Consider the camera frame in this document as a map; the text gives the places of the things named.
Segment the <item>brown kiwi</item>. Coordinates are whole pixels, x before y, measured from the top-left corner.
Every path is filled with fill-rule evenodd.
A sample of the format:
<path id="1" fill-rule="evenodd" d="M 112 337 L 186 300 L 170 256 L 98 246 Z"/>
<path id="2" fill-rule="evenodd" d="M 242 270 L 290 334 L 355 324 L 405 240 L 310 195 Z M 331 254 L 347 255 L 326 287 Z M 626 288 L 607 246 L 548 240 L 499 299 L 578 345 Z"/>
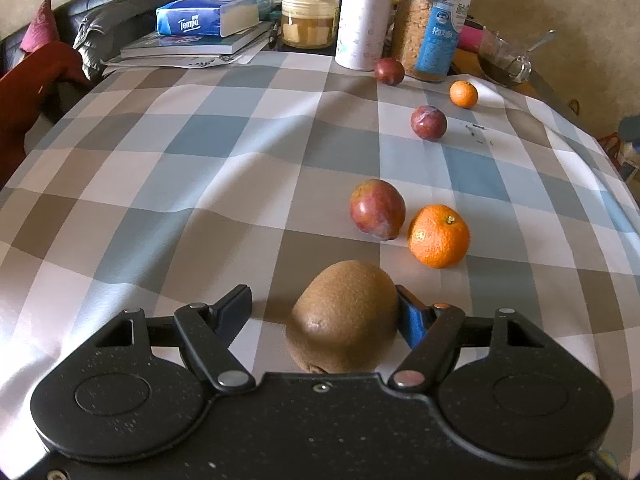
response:
<path id="1" fill-rule="evenodd" d="M 307 373 L 372 372 L 393 345 L 398 295 L 378 266 L 332 264 L 299 296 L 288 317 L 288 352 Z"/>

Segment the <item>grey puffer jacket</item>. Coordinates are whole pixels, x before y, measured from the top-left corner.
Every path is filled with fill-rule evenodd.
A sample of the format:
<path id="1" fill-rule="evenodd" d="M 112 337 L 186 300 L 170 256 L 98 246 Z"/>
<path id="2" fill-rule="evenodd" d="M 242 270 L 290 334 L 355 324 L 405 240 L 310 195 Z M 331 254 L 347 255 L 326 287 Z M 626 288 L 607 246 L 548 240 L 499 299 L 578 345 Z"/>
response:
<path id="1" fill-rule="evenodd" d="M 73 48 L 80 54 L 82 70 L 98 82 L 105 62 L 123 47 L 154 32 L 156 9 L 175 0 L 113 0 L 91 10 L 80 22 Z"/>

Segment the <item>small far mandarin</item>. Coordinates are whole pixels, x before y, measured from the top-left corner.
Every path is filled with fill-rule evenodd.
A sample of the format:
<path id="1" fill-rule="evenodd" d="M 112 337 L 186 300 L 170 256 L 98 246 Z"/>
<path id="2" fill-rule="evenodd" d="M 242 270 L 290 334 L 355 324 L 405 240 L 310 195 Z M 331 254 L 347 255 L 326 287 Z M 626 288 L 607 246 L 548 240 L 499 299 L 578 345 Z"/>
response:
<path id="1" fill-rule="evenodd" d="M 457 80 L 449 87 L 449 99 L 454 105 L 469 110 L 478 102 L 477 88 L 469 81 Z"/>

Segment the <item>checkered tablecloth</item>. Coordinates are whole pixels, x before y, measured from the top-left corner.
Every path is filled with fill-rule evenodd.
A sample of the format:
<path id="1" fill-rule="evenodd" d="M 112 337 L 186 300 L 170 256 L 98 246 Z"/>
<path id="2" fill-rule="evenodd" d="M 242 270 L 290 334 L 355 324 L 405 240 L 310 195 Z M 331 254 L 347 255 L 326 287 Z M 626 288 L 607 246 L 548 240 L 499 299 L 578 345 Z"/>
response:
<path id="1" fill-rule="evenodd" d="M 284 324 L 331 263 L 369 261 L 427 304 L 522 312 L 608 384 L 605 440 L 639 468 L 639 209 L 597 144 L 543 102 L 477 81 L 396 87 L 323 55 L 262 52 L 212 70 L 126 70 L 102 81 L 30 151 L 1 193 L 1 468 L 43 456 L 35 384 L 118 312 L 170 315 L 237 284 L 254 314 L 232 349 L 255 374 L 295 370 Z M 447 130 L 410 117 L 439 108 Z M 398 237 L 360 231 L 349 199 L 384 180 Z M 414 258 L 420 209 L 471 231 L 455 266 Z"/>

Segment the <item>dark plum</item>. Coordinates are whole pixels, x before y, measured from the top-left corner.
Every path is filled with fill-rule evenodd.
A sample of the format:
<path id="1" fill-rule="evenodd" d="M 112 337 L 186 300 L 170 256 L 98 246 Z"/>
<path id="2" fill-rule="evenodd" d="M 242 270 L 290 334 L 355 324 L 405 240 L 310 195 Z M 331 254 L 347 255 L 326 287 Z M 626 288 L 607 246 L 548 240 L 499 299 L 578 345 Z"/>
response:
<path id="1" fill-rule="evenodd" d="M 405 69 L 394 58 L 380 58 L 375 64 L 374 76 L 378 82 L 395 87 L 404 80 Z"/>
<path id="2" fill-rule="evenodd" d="M 447 130 L 447 118 L 437 107 L 422 105 L 411 114 L 410 126 L 412 131 L 421 139 L 437 141 Z"/>

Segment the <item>dark plum near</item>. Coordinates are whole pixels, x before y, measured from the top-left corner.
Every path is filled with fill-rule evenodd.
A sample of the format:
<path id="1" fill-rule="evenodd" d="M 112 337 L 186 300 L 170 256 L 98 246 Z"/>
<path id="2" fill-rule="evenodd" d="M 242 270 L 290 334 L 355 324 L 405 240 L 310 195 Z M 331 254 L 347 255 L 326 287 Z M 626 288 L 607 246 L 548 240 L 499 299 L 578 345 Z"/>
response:
<path id="1" fill-rule="evenodd" d="M 447 118 L 437 107 L 422 105 L 411 114 L 410 126 L 412 131 L 421 139 L 437 141 L 447 130 Z"/>

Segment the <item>orange mandarin with stem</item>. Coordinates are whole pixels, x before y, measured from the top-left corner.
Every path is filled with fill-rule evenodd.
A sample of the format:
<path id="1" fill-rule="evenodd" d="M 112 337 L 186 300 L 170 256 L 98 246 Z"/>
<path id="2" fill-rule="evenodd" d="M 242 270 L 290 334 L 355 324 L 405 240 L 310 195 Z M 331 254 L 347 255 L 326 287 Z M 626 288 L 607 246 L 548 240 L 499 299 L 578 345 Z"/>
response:
<path id="1" fill-rule="evenodd" d="M 460 214 L 442 205 L 423 207 L 408 229 L 408 248 L 420 263 L 434 269 L 458 264 L 471 244 L 471 231 Z"/>

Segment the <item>black leather sofa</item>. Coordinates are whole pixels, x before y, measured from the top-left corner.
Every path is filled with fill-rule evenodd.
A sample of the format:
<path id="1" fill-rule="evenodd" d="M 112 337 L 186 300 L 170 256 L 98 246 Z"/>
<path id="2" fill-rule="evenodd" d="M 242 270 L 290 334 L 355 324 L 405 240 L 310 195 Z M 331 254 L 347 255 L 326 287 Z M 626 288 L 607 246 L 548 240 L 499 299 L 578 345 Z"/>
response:
<path id="1" fill-rule="evenodd" d="M 72 44 L 80 22 L 87 13 L 114 0 L 70 0 L 53 10 L 58 36 L 66 44 Z M 8 72 L 17 62 L 21 43 L 28 24 L 1 40 L 1 75 Z"/>

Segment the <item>stack of books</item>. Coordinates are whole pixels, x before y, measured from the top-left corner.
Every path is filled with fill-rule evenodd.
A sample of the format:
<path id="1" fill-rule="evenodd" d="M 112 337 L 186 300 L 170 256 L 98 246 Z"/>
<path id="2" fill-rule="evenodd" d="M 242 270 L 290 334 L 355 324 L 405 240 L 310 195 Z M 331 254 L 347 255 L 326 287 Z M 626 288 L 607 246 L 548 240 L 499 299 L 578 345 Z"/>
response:
<path id="1" fill-rule="evenodd" d="M 103 64 L 106 66 L 135 66 L 139 60 L 156 58 L 222 58 L 233 60 L 246 47 L 265 39 L 270 32 L 270 22 L 237 32 L 228 37 L 217 36 L 162 36 L 156 32 L 122 47 L 118 55 Z"/>

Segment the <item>dark plum far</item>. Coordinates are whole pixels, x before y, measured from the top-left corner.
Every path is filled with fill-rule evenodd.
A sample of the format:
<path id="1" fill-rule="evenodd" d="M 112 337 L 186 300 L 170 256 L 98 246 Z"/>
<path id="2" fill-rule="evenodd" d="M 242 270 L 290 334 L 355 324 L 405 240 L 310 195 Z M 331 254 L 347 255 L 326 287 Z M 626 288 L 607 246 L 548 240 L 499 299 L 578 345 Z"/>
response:
<path id="1" fill-rule="evenodd" d="M 405 69 L 394 58 L 380 58 L 375 64 L 374 76 L 378 82 L 395 87 L 404 80 Z"/>

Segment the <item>dark red blanket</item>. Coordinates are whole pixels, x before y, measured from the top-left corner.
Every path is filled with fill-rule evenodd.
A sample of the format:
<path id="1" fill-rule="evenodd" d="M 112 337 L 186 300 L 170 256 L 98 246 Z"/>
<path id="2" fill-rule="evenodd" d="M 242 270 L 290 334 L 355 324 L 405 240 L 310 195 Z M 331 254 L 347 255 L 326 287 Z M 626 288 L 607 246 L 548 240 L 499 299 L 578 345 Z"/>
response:
<path id="1" fill-rule="evenodd" d="M 25 159 L 26 133 L 60 81 L 91 87 L 82 71 L 80 54 L 62 41 L 49 42 L 29 53 L 1 78 L 1 186 Z"/>

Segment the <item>white purple thermos bottle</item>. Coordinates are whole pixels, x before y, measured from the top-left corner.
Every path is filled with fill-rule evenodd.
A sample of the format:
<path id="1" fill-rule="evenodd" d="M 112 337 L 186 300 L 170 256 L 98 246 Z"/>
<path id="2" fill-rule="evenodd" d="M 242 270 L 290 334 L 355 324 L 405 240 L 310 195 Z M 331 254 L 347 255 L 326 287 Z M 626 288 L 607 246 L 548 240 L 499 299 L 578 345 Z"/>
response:
<path id="1" fill-rule="evenodd" d="M 381 58 L 392 0 L 342 0 L 335 62 L 370 72 Z"/>

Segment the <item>glass cereal jar blue label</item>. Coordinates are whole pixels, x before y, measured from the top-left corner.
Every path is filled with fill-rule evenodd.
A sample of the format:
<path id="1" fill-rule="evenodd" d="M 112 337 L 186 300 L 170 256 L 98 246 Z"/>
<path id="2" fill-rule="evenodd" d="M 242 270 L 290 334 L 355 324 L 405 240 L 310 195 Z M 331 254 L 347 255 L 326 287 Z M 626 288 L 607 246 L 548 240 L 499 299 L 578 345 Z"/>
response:
<path id="1" fill-rule="evenodd" d="M 390 54 L 406 74 L 444 80 L 472 0 L 399 0 Z"/>

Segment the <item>metal spoon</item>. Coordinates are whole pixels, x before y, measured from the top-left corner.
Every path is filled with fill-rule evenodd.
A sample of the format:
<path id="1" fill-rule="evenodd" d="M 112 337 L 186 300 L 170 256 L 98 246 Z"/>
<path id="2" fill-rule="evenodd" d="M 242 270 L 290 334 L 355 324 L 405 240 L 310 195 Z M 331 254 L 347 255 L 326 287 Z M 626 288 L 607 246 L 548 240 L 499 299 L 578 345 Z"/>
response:
<path id="1" fill-rule="evenodd" d="M 530 47 L 528 47 L 524 52 L 518 52 L 517 55 L 512 58 L 509 67 L 514 64 L 521 63 L 526 58 L 529 58 L 529 55 L 534 52 L 539 47 L 542 47 L 544 44 L 548 44 L 556 36 L 555 29 L 549 29 L 544 35 L 542 35 L 536 42 L 534 42 Z"/>

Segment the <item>magenta cushion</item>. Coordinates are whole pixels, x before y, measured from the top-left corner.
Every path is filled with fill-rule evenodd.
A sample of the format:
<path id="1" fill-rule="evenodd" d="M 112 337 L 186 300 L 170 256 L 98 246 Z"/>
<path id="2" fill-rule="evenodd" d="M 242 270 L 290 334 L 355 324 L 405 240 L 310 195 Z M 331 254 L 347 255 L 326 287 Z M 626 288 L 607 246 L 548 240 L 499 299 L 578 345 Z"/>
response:
<path id="1" fill-rule="evenodd" d="M 20 45 L 25 53 L 34 53 L 47 44 L 60 40 L 51 3 L 52 0 L 43 0 L 29 23 Z"/>

